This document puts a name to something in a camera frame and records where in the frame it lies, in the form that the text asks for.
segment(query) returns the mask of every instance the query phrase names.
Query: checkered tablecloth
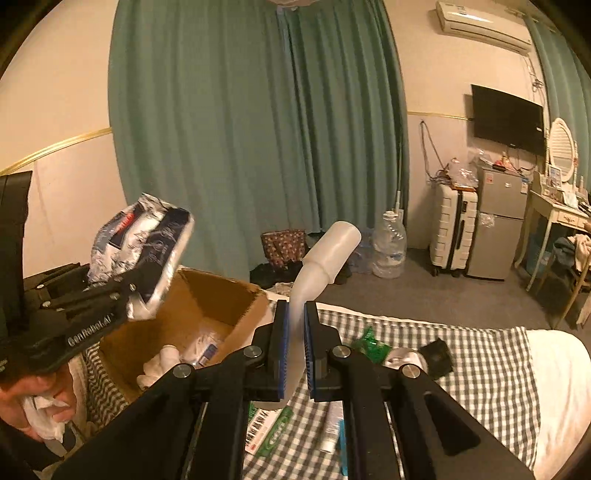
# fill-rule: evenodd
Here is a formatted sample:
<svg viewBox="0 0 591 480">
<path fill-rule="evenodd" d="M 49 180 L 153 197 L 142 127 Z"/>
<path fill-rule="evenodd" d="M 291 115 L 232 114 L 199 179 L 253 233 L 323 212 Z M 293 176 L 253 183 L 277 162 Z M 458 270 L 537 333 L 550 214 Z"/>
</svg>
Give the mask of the checkered tablecloth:
<svg viewBox="0 0 591 480">
<path fill-rule="evenodd" d="M 525 328 L 472 329 L 387 319 L 368 319 L 319 310 L 320 321 L 336 327 L 343 343 L 360 337 L 368 325 L 376 338 L 393 346 L 419 348 L 437 337 L 448 344 L 454 372 L 439 384 L 510 451 L 533 468 L 540 429 L 540 406 Z M 97 347 L 86 352 L 89 412 L 108 423 L 126 402 L 100 364 Z M 244 478 L 255 480 L 340 480 L 339 452 L 318 450 L 328 404 L 310 401 L 306 376 L 289 405 L 293 417 L 268 458 L 248 457 Z"/>
</svg>

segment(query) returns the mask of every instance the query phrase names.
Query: large plastic water bottle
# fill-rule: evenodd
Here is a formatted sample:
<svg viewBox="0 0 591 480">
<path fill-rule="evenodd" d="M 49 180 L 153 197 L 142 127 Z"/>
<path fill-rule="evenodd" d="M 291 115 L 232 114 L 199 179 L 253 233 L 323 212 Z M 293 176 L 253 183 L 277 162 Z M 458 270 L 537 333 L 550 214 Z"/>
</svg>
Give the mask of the large plastic water bottle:
<svg viewBox="0 0 591 480">
<path fill-rule="evenodd" d="M 406 230 L 402 217 L 391 210 L 382 215 L 374 230 L 372 272 L 381 278 L 397 278 L 404 270 Z"/>
</svg>

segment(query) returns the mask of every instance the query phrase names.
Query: curtain fold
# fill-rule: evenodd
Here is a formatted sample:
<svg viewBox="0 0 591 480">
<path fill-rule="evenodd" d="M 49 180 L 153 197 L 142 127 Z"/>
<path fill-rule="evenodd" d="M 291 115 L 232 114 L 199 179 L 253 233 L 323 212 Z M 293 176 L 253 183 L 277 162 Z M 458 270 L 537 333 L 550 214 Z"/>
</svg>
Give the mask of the curtain fold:
<svg viewBox="0 0 591 480">
<path fill-rule="evenodd" d="M 248 279 L 260 234 L 319 229 L 275 7 L 261 0 L 120 2 L 109 115 L 129 203 L 196 218 L 183 264 Z"/>
<path fill-rule="evenodd" d="M 404 88 L 382 0 L 322 0 L 278 9 L 278 21 L 320 224 L 371 228 L 397 190 L 408 202 Z"/>
<path fill-rule="evenodd" d="M 579 175 L 591 189 L 591 79 L 559 33 L 526 17 L 544 72 L 550 120 L 562 118 L 579 148 Z"/>
</svg>

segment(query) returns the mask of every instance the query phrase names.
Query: human hand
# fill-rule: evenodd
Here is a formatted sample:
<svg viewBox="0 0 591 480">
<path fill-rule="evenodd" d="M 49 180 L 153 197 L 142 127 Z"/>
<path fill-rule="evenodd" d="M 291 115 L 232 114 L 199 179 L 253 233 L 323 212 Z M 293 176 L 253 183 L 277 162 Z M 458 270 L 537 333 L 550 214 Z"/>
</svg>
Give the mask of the human hand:
<svg viewBox="0 0 591 480">
<path fill-rule="evenodd" d="M 51 396 L 66 403 L 67 407 L 46 409 L 47 414 L 57 422 L 69 421 L 76 413 L 76 396 L 68 364 L 43 377 L 29 375 L 12 385 L 0 385 L 0 419 L 30 438 L 42 442 L 43 439 L 29 425 L 22 409 L 22 398 L 29 395 Z"/>
</svg>

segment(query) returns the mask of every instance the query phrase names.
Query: white suitcase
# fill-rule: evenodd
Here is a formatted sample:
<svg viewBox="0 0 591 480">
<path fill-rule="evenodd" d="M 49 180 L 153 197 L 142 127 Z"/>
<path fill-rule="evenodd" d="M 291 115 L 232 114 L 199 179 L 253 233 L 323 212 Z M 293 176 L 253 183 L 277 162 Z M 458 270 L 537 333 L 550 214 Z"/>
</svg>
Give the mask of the white suitcase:
<svg viewBox="0 0 591 480">
<path fill-rule="evenodd" d="M 459 277 L 466 268 L 474 225 L 478 195 L 476 192 L 453 190 L 448 185 L 437 185 L 433 233 L 429 251 L 436 276 L 441 270 L 449 270 Z"/>
</svg>

